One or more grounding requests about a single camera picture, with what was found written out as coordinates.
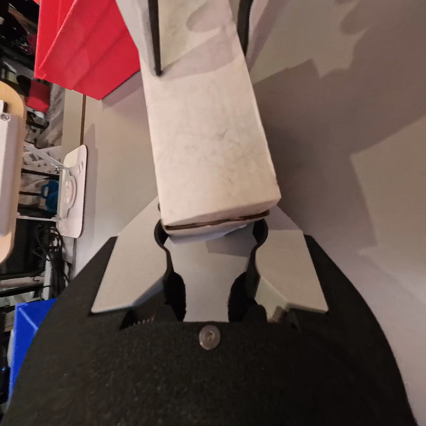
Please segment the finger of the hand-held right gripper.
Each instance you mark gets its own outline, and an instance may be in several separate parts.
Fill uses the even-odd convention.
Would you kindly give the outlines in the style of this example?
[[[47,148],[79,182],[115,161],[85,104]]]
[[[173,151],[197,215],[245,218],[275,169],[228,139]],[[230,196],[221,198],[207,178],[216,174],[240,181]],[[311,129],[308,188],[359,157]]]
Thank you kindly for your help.
[[[158,0],[117,0],[117,6],[138,51],[141,68],[162,75]]]
[[[250,72],[288,0],[240,0],[237,34]]]

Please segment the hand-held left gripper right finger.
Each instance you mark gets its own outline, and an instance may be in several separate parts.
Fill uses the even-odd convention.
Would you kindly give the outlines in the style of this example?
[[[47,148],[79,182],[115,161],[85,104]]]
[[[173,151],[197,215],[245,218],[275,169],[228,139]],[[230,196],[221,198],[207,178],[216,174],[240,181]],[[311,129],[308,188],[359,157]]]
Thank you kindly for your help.
[[[248,226],[246,289],[267,313],[326,313],[327,302],[304,233],[277,206]]]

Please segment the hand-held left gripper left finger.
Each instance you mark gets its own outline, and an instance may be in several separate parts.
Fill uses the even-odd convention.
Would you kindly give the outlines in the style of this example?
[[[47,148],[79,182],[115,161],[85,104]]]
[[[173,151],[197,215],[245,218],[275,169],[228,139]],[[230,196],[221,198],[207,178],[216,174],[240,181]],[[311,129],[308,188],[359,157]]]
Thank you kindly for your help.
[[[118,311],[153,301],[172,270],[158,197],[117,235],[91,312]]]

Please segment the large red plastic bin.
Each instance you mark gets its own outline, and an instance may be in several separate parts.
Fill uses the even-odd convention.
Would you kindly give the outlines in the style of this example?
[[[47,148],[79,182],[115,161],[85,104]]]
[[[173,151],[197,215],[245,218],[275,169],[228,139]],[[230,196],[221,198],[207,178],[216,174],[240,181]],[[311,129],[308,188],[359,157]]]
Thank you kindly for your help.
[[[34,77],[101,100],[140,70],[115,0],[42,0]]]

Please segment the white marbled box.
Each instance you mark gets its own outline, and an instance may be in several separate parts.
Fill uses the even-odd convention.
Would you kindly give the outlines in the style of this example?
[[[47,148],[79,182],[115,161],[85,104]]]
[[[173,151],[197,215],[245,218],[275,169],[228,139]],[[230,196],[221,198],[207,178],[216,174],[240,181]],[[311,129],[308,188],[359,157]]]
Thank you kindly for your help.
[[[163,71],[141,68],[164,230],[230,232],[281,198],[228,1],[159,1]]]

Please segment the white desk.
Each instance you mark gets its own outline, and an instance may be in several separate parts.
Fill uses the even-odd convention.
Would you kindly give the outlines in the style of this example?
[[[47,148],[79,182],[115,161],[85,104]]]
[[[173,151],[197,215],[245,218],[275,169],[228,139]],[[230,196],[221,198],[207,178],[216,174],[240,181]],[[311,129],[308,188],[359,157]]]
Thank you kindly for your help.
[[[289,1],[250,77],[280,208],[368,303],[425,425],[425,1]],[[86,101],[87,207],[75,274],[156,196],[143,95],[137,73]],[[242,271],[249,241],[234,235],[241,254],[217,243],[210,255],[207,243],[186,248],[200,259],[200,272],[180,272],[200,319],[225,316],[227,278]],[[202,295],[189,278],[208,261],[221,270]]]

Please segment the white plate with markings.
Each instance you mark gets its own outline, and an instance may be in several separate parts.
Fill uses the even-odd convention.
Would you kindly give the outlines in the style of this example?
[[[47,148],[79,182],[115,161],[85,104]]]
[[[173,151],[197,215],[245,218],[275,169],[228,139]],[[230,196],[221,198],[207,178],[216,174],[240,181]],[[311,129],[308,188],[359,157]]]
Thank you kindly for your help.
[[[61,235],[79,238],[83,230],[87,177],[87,147],[80,145],[65,156],[58,193],[58,230]]]

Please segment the blue plastic bin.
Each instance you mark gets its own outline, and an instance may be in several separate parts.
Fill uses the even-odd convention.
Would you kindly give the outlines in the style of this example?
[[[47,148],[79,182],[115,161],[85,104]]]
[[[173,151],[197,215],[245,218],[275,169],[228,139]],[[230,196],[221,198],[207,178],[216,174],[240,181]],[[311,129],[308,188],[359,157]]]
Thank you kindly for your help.
[[[34,302],[22,302],[15,306],[13,328],[10,333],[7,361],[9,366],[8,402],[12,400],[13,390],[25,355],[47,313],[56,298]]]

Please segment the red container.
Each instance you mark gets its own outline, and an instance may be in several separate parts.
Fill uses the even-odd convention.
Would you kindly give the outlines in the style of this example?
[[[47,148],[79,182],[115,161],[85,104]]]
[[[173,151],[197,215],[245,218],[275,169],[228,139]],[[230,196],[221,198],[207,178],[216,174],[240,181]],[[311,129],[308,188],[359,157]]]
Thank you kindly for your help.
[[[25,103],[28,107],[46,114],[50,106],[50,87],[42,82],[31,80]]]

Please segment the wooden board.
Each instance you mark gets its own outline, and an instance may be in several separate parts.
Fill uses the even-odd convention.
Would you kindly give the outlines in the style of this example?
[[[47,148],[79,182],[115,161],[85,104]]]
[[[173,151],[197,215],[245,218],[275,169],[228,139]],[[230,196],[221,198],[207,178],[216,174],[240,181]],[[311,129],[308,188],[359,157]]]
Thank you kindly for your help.
[[[18,148],[15,161],[13,201],[12,201],[12,216],[9,227],[9,232],[5,237],[0,237],[0,262],[4,263],[12,253],[14,246],[14,237],[16,231],[16,222],[18,216],[18,199],[20,190],[20,176],[23,163],[24,138],[26,134],[26,107],[23,97],[18,94],[12,87],[4,82],[0,83],[0,100],[4,100],[9,104],[10,114],[19,118],[18,131]]]

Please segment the white instruction poster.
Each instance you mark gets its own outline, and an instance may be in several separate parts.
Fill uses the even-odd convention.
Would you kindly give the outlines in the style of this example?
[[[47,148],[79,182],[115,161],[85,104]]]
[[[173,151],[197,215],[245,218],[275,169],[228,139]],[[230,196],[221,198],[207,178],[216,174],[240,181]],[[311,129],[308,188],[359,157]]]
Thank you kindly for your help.
[[[19,118],[10,114],[9,104],[0,101],[0,236],[8,234],[12,216],[15,161]]]

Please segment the blue handled object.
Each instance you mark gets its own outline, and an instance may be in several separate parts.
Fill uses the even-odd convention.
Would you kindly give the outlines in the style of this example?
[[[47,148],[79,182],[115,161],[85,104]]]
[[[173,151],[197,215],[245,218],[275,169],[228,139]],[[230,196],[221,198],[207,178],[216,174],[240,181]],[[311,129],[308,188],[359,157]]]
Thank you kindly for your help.
[[[49,180],[41,186],[40,196],[45,201],[46,210],[54,215],[57,214],[58,196],[59,196],[59,181]]]

